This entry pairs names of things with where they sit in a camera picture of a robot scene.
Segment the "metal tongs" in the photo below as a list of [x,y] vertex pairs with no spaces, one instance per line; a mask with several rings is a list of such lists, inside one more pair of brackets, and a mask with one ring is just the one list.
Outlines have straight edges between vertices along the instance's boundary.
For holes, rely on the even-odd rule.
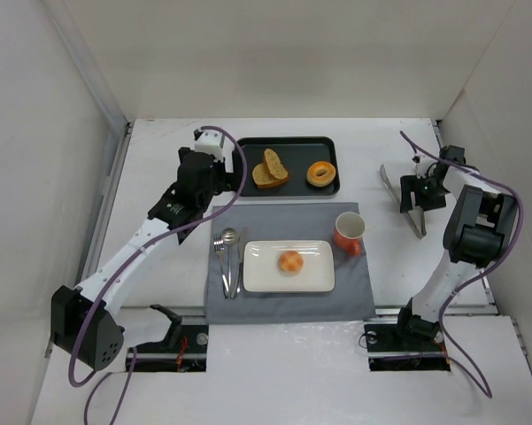
[[[392,186],[384,164],[380,165],[379,175],[391,198],[396,202],[397,205],[400,205],[401,198]],[[402,216],[406,220],[407,224],[409,225],[415,236],[418,239],[423,239],[427,235],[425,215],[420,208],[416,208],[414,211],[419,217],[417,220],[415,220],[409,212],[402,212]]]

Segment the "small round bun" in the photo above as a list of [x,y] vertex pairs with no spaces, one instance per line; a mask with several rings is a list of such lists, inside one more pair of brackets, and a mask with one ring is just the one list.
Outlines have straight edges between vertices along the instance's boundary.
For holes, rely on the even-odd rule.
[[303,265],[304,259],[297,251],[284,251],[278,258],[278,267],[285,274],[297,274]]

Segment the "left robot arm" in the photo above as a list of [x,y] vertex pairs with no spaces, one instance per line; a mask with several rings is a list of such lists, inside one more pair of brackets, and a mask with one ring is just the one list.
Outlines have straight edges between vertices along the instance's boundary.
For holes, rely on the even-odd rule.
[[148,271],[179,247],[207,219],[212,198],[232,186],[219,145],[179,151],[177,179],[151,207],[132,238],[95,274],[75,288],[60,287],[51,298],[50,340],[70,354],[69,367],[82,362],[93,371],[108,367],[121,350],[171,343],[179,318],[151,305],[140,320],[120,314]]

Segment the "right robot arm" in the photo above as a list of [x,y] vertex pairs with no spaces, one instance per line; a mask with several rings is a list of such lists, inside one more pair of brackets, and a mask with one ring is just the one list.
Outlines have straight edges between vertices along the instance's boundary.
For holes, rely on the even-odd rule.
[[443,233],[443,256],[424,288],[397,317],[396,334],[415,344],[435,339],[440,311],[447,298],[475,269],[484,269],[502,257],[510,244],[518,213],[515,196],[502,193],[479,178],[466,163],[465,149],[448,145],[425,171],[400,178],[399,211],[415,207],[431,211],[456,199]]

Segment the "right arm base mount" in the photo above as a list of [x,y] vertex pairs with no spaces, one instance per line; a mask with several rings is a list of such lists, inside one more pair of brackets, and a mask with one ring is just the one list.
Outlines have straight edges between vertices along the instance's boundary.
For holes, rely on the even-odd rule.
[[395,324],[366,322],[359,346],[367,351],[371,372],[451,371],[441,340],[405,339]]

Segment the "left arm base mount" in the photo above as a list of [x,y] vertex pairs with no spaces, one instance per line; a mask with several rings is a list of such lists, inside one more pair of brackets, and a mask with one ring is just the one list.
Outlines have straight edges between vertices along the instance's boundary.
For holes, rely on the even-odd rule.
[[126,370],[139,373],[203,373],[209,326],[201,316],[181,315],[162,305],[143,310],[144,325],[133,324]]

